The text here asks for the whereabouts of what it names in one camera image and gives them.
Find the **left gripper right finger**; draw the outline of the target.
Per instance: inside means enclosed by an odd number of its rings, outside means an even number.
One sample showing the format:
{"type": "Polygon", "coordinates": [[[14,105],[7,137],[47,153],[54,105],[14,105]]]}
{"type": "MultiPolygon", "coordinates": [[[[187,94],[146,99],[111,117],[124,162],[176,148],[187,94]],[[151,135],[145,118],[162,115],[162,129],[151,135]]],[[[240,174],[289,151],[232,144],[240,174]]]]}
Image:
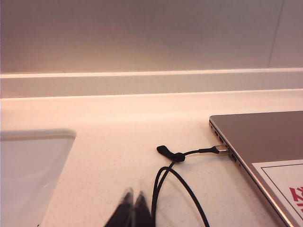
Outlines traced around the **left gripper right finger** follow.
{"type": "Polygon", "coordinates": [[[132,218],[133,227],[153,226],[153,220],[143,191],[140,191],[135,201],[132,218]]]}

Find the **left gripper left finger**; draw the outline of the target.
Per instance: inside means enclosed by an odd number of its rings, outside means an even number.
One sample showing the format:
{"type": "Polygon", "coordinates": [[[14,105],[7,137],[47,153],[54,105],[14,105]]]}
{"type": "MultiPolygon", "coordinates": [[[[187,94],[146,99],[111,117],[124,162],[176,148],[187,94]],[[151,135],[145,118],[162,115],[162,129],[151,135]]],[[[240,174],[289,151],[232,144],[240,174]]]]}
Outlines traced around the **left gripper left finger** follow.
{"type": "Polygon", "coordinates": [[[123,193],[119,204],[105,227],[131,227],[134,204],[134,191],[131,187],[123,193]]]}

